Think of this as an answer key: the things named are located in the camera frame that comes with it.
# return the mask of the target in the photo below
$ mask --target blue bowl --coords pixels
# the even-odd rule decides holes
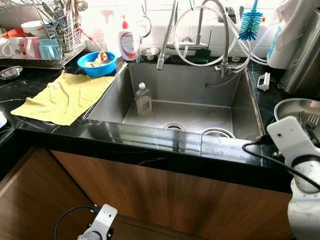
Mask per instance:
[[[108,59],[111,60],[105,65],[101,66],[85,66],[86,62],[94,62],[99,54],[99,51],[90,52],[80,57],[77,64],[80,68],[84,69],[85,73],[91,77],[102,77],[112,73],[116,69],[117,57],[113,52],[105,51]]]

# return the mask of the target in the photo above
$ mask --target towel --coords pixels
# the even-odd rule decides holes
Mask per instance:
[[[114,79],[113,76],[93,78],[63,72],[34,98],[28,97],[11,114],[70,126],[100,99]]]
[[[275,48],[278,51],[302,37],[313,11],[318,7],[320,0],[284,0],[276,8],[278,20],[285,22],[276,41]]]

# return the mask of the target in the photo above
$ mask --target cup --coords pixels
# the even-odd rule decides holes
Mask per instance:
[[[56,39],[40,39],[38,44],[43,60],[56,60],[61,58],[61,48]]]
[[[41,59],[38,47],[38,36],[27,36],[24,38],[25,55],[27,59]]]
[[[23,31],[27,37],[39,37],[40,39],[48,39],[45,27],[42,25],[41,21],[27,21],[21,24]]]
[[[1,37],[0,38],[0,57],[1,58],[10,58],[11,51],[10,51],[10,41],[8,38]]]
[[[10,54],[13,59],[25,59],[25,38],[24,37],[9,37]]]

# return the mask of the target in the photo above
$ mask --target drain strainer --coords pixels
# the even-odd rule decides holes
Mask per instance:
[[[203,135],[216,136],[216,137],[226,137],[226,138],[233,138],[233,139],[236,138],[228,130],[225,130],[225,129],[219,128],[219,127],[209,128],[209,129],[205,130],[202,134]]]
[[[169,123],[163,127],[164,129],[170,129],[170,130],[176,130],[176,131],[181,131],[185,132],[185,128],[180,125],[179,123]]]

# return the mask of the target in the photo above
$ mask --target sink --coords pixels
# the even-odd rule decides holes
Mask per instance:
[[[137,113],[141,82],[151,90],[150,116]],[[87,119],[255,140],[262,133],[256,106],[245,71],[221,79],[213,67],[125,63]]]

